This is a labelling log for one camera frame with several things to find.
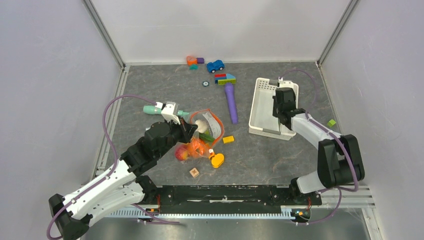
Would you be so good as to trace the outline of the white garlic toy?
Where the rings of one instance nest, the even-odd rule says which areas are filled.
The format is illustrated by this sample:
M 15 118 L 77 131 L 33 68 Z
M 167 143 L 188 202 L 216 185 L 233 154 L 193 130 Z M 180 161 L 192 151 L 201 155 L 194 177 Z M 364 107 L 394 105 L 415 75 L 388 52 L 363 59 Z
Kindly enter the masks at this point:
M 207 121 L 197 119 L 195 121 L 195 124 L 197 125 L 197 131 L 201 134 L 204 134 L 206 131 L 209 130 L 209 124 Z

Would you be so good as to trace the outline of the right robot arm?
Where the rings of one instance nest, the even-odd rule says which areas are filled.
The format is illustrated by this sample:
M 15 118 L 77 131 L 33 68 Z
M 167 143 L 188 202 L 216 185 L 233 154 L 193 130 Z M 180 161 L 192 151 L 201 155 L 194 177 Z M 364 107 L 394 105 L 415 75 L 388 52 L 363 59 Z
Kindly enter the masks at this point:
M 273 96 L 272 115 L 280 124 L 301 135 L 317 149 L 316 170 L 290 183 L 289 199 L 302 204 L 309 193 L 338 188 L 356 192 L 365 177 L 357 138 L 342 135 L 316 121 L 306 110 L 296 106 L 293 89 L 281 87 Z

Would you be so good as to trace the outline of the clear zip bag orange zipper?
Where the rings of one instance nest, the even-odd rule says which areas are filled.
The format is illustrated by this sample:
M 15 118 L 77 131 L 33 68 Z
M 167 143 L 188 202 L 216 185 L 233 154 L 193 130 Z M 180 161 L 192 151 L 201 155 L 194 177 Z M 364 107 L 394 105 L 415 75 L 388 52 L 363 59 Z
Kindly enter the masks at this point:
M 221 119 L 211 109 L 190 112 L 183 119 L 197 126 L 189 143 L 178 143 L 174 151 L 175 158 L 180 161 L 208 158 L 211 149 L 222 140 L 225 128 Z

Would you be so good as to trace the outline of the red apple toy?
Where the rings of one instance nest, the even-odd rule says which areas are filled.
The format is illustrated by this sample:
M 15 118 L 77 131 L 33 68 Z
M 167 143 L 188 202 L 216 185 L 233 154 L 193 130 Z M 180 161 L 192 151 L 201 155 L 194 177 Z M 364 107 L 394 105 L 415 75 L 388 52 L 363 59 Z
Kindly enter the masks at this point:
M 180 162 L 186 161 L 189 158 L 189 151 L 185 146 L 180 146 L 175 150 L 174 156 Z

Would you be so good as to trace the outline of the orange pumpkin toy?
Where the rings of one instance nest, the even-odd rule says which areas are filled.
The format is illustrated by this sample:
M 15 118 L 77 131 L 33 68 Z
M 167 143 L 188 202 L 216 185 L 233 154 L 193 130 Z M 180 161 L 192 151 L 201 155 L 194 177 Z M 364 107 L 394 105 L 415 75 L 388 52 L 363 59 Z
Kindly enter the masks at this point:
M 187 145 L 187 150 L 190 157 L 207 158 L 209 156 L 210 145 L 200 138 L 193 138 Z

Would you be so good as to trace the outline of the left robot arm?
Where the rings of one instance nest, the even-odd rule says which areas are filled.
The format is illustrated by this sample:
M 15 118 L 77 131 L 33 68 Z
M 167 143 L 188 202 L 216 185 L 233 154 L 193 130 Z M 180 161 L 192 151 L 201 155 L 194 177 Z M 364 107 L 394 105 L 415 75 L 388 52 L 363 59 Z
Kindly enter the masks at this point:
M 198 125 L 182 118 L 178 123 L 155 122 L 104 173 L 72 193 L 51 196 L 47 238 L 53 239 L 51 228 L 56 226 L 60 233 L 57 239 L 77 240 L 100 219 L 122 207 L 153 203 L 157 187 L 145 172 L 178 143 L 190 143 L 197 129 Z

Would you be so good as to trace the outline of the long green cucumber toy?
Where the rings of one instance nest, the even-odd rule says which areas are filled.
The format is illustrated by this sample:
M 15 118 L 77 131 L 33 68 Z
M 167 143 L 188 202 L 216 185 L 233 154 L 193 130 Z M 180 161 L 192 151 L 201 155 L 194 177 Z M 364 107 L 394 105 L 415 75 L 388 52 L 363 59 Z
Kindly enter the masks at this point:
M 213 143 L 216 139 L 207 133 L 199 133 L 199 138 L 205 143 Z

